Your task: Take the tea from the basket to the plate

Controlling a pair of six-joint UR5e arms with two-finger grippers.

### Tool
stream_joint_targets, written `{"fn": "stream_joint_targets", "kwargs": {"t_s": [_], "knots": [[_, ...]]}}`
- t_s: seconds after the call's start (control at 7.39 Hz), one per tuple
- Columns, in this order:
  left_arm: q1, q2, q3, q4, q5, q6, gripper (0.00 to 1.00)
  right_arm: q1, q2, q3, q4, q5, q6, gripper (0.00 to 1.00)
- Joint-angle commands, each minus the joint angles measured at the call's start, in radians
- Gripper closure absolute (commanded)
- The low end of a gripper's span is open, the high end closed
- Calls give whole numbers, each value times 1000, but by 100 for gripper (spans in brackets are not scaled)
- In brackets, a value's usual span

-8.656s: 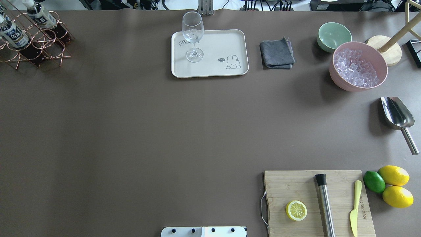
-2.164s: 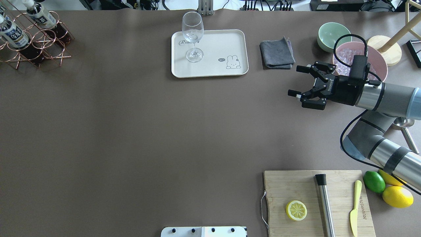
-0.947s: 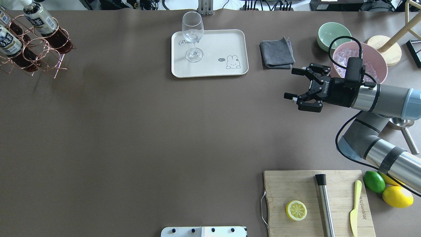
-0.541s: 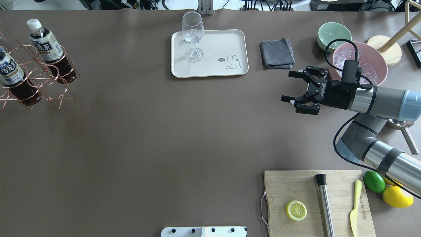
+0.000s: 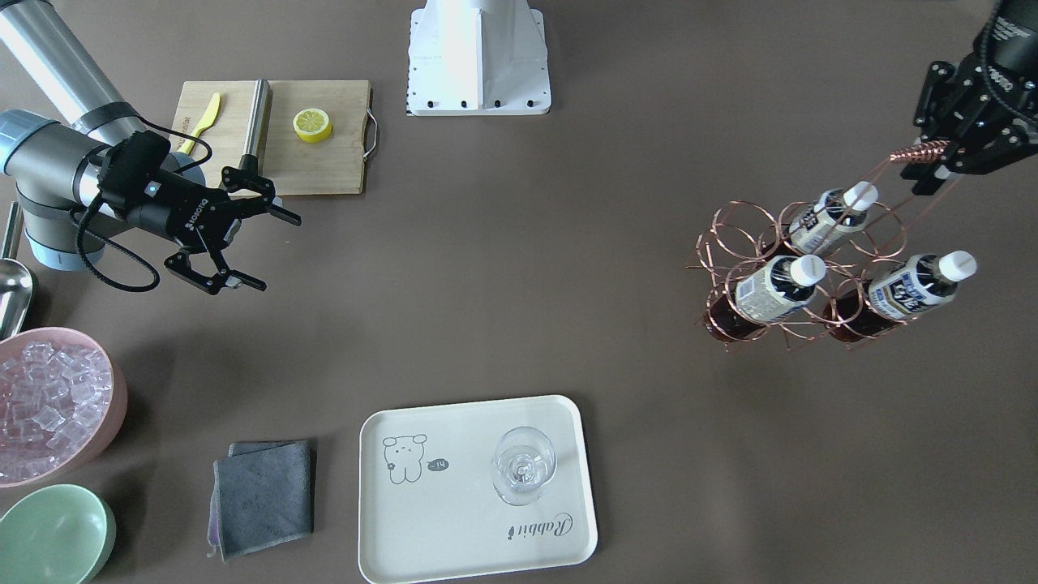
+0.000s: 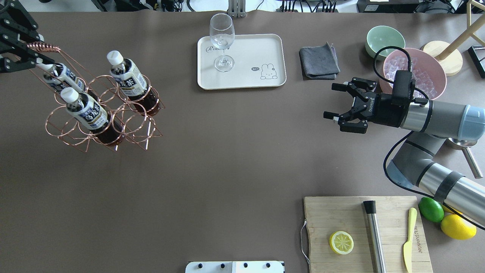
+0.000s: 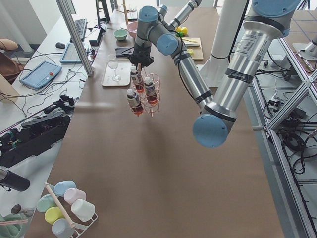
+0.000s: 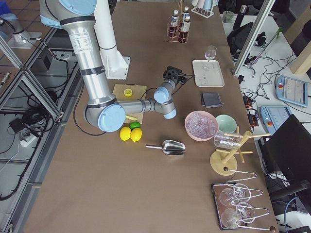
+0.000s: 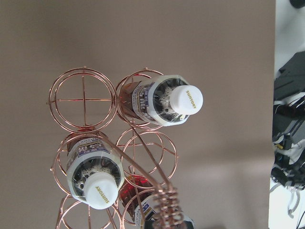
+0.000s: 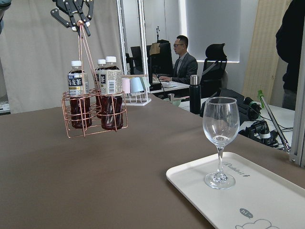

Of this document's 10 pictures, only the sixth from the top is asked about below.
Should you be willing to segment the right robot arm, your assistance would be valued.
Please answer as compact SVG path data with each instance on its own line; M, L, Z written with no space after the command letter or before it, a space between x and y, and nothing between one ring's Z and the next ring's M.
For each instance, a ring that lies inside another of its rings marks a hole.
M475 141L484 136L484 109L425 98L412 98L410 83L398 82L397 94L376 93L371 80L353 78L333 83L335 91L353 97L349 111L324 112L343 132L365 133L369 123L409 130L393 159L386 157L383 169L400 188L422 189L472 224L484 228L484 186L435 160L449 138Z

